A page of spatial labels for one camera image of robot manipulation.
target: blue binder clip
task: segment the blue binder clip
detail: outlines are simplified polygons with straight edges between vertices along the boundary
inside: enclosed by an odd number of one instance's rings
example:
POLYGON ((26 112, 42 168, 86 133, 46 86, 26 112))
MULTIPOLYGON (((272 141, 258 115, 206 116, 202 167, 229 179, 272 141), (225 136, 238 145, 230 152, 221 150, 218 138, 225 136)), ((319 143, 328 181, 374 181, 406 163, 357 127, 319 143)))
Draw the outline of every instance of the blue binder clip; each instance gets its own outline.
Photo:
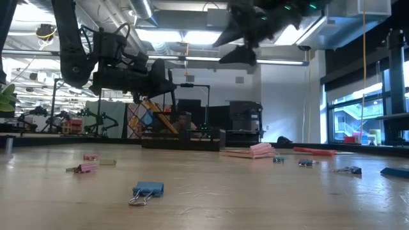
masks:
POLYGON ((140 181, 132 189, 134 198, 128 201, 130 206, 145 206, 152 197, 161 197, 164 194, 164 184, 162 182, 140 181), (137 202, 143 196, 143 202, 137 202))
POLYGON ((397 176, 401 178, 409 178, 409 169, 408 168, 391 168, 386 167, 381 171, 381 174, 387 176, 397 176))
POLYGON ((298 166, 313 166, 313 161, 312 160, 307 160, 307 159, 301 159, 298 161, 298 166))
POLYGON ((359 167, 352 166, 352 167, 345 167, 343 169, 334 169, 333 172, 334 173, 346 172, 346 173, 361 175, 362 174, 362 169, 359 168, 359 167))
POLYGON ((282 158, 282 157, 273 157, 273 162, 284 163, 284 158, 282 158))

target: green plant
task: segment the green plant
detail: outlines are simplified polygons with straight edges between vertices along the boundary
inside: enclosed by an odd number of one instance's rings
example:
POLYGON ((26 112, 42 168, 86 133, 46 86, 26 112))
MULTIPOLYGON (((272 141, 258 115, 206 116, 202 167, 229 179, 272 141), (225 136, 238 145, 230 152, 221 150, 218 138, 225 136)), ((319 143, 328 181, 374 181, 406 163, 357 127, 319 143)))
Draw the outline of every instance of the green plant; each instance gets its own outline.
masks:
POLYGON ((15 85, 10 84, 6 86, 0 94, 0 111, 1 112, 11 112, 14 111, 14 107, 10 105, 10 102, 20 102, 12 94, 14 93, 15 85))

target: pink binder clip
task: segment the pink binder clip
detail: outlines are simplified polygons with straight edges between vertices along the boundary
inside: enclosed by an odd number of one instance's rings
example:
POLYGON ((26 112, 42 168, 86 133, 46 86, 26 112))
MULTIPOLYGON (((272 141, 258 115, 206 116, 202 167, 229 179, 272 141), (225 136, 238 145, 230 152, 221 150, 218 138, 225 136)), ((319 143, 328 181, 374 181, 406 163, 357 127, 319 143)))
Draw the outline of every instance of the pink binder clip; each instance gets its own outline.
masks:
POLYGON ((96 169, 96 163, 85 163, 85 164, 79 165, 78 167, 66 169, 66 172, 90 173, 91 171, 95 169, 96 169))
POLYGON ((97 154, 84 154, 84 160, 98 160, 97 154))

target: binder clip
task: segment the binder clip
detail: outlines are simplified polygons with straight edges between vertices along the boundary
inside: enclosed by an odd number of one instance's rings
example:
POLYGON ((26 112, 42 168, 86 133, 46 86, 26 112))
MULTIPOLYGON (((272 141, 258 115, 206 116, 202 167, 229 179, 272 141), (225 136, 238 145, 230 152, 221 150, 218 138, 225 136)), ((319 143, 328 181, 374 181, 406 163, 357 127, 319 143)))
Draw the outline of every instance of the binder clip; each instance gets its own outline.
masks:
POLYGON ((298 166, 313 166, 313 164, 319 164, 318 161, 315 160, 308 160, 308 159, 301 159, 298 161, 298 166))
POLYGON ((362 174, 362 169, 359 168, 359 167, 352 166, 352 167, 345 167, 343 169, 334 169, 332 172, 334 172, 334 173, 344 172, 344 173, 351 173, 351 174, 361 175, 362 174))
POLYGON ((397 176, 400 178, 409 178, 409 169, 403 167, 398 168, 386 167, 382 169, 381 174, 387 176, 397 176))
POLYGON ((130 206, 145 206, 152 197, 161 197, 164 194, 164 184, 162 182, 140 181, 132 189, 134 198, 128 201, 130 206), (137 202, 143 196, 143 202, 137 202))
POLYGON ((79 165, 78 167, 65 169, 65 171, 74 172, 74 173, 90 173, 91 171, 95 169, 96 169, 96 163, 85 163, 85 164, 79 165))
POLYGON ((116 165, 115 159, 100 159, 100 165, 116 165))
POLYGON ((284 158, 282 158, 282 157, 273 157, 273 162, 284 163, 284 158))
POLYGON ((98 160, 97 154, 84 154, 84 160, 98 160))

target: white wall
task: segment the white wall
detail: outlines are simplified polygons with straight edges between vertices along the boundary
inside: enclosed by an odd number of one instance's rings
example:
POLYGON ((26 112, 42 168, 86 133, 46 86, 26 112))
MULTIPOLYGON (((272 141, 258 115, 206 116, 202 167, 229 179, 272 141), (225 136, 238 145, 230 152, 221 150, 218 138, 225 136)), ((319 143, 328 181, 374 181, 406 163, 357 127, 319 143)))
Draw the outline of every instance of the white wall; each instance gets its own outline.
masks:
POLYGON ((261 65, 263 141, 285 136, 302 142, 305 70, 302 66, 261 65))
MULTIPOLYGON (((174 69, 173 82, 186 83, 185 70, 174 69)), ((194 84, 210 85, 210 106, 229 105, 232 100, 252 100, 252 75, 245 70, 191 69, 189 75, 195 76, 194 84), (236 77, 244 77, 244 84, 236 84, 236 77)), ((200 99, 202 106, 207 104, 207 88, 181 88, 175 90, 176 99, 200 99)), ((152 98, 157 103, 163 102, 163 96, 152 98)), ((170 93, 166 94, 166 103, 171 103, 170 93)))
POLYGON ((315 53, 310 67, 261 65, 261 104, 266 130, 263 141, 276 142, 281 135, 297 143, 327 140, 325 92, 320 85, 324 75, 324 51, 315 53))

